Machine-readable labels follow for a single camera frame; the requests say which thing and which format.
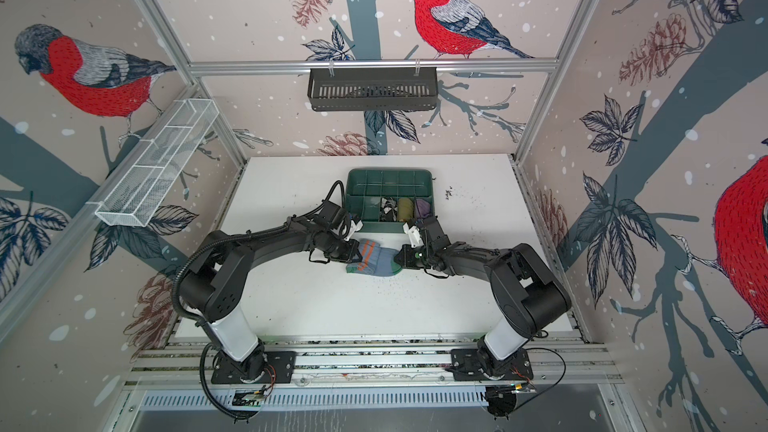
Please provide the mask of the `blue orange green striped sock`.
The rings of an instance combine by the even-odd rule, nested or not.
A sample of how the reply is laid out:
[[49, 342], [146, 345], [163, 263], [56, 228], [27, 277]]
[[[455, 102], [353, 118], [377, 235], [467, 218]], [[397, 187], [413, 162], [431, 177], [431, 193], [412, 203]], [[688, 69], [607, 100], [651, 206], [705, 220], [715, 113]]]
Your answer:
[[359, 245], [361, 260], [346, 266], [349, 274], [373, 277], [392, 277], [402, 271], [402, 266], [395, 261], [398, 251], [382, 247], [378, 242], [363, 240]]

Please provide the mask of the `black grey argyle sock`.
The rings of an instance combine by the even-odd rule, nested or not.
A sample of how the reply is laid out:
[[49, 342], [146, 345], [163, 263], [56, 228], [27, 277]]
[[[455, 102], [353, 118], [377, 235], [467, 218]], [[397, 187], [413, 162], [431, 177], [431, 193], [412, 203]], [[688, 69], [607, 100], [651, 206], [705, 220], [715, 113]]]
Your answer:
[[380, 222], [397, 221], [397, 200], [390, 197], [382, 197], [380, 201]]

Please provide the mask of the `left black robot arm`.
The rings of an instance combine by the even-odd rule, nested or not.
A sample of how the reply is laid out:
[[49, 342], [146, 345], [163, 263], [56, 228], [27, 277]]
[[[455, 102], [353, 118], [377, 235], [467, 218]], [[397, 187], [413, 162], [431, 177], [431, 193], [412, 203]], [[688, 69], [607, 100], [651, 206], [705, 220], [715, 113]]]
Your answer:
[[202, 328], [224, 355], [245, 363], [254, 355], [259, 338], [250, 329], [240, 306], [250, 272], [272, 260], [295, 253], [322, 254], [315, 264], [358, 263], [359, 242], [352, 238], [350, 213], [333, 194], [344, 194], [337, 180], [320, 205], [271, 229], [241, 234], [210, 233], [176, 273], [171, 303], [180, 317]]

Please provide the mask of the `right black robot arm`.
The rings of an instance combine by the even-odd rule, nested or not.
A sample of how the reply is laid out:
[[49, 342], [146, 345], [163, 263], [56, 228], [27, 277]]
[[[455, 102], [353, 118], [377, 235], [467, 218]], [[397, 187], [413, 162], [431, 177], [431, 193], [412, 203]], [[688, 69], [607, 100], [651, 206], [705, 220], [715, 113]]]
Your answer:
[[502, 318], [479, 339], [475, 363], [453, 371], [465, 376], [478, 373], [490, 380], [521, 379], [527, 352], [524, 346], [556, 319], [567, 313], [572, 300], [563, 284], [527, 243], [513, 248], [482, 248], [453, 242], [435, 217], [412, 219], [404, 225], [409, 243], [395, 255], [404, 269], [448, 279], [471, 277], [490, 285]]

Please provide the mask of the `olive rolled sock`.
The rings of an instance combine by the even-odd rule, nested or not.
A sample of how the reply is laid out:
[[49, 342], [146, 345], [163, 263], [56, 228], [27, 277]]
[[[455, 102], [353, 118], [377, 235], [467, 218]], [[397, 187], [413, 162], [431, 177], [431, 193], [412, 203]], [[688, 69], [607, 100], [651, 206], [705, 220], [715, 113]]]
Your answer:
[[397, 220], [408, 222], [415, 217], [415, 204], [412, 199], [401, 197], [397, 202]]

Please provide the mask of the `purple rolled sock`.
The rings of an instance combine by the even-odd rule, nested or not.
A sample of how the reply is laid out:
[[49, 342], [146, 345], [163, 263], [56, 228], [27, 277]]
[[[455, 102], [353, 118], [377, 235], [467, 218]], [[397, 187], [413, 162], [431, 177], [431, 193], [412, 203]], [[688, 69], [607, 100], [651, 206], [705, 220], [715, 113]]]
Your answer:
[[416, 219], [424, 219], [430, 217], [431, 215], [431, 202], [425, 198], [416, 198], [414, 200], [414, 217]]

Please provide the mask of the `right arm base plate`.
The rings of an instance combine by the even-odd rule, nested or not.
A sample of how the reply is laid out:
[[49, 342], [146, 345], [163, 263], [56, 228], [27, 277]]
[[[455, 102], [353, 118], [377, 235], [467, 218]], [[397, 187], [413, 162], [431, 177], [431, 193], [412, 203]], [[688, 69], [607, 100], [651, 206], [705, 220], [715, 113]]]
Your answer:
[[455, 381], [524, 381], [533, 379], [528, 354], [520, 349], [505, 359], [496, 359], [485, 349], [452, 349], [446, 372]]

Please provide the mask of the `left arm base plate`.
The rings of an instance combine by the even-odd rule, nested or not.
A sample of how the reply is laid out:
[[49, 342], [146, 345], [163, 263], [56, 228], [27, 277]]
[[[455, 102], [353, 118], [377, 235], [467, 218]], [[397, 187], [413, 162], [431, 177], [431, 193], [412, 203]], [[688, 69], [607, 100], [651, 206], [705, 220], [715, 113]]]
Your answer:
[[219, 351], [214, 357], [211, 382], [216, 385], [288, 384], [296, 358], [293, 351], [255, 351], [244, 362], [237, 362]]

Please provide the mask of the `aluminium frame back bar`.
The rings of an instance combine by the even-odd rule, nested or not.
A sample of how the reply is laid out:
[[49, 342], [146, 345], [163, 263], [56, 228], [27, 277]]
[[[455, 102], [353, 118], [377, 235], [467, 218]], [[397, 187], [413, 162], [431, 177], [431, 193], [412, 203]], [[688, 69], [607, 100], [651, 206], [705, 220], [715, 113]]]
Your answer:
[[194, 77], [302, 75], [314, 69], [335, 72], [342, 69], [435, 68], [438, 72], [536, 72], [553, 73], [560, 62], [554, 58], [481, 58], [481, 59], [414, 59], [414, 60], [353, 60], [353, 61], [228, 61], [191, 62], [187, 68]]

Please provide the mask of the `white mesh wall basket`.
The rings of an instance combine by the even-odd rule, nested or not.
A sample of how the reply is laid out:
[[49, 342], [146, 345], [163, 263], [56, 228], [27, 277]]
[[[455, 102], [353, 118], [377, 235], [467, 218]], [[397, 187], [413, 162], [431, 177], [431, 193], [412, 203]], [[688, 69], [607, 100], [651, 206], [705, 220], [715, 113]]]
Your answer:
[[218, 115], [210, 99], [176, 101], [159, 131], [140, 141], [138, 158], [100, 202], [96, 217], [108, 226], [147, 226]]

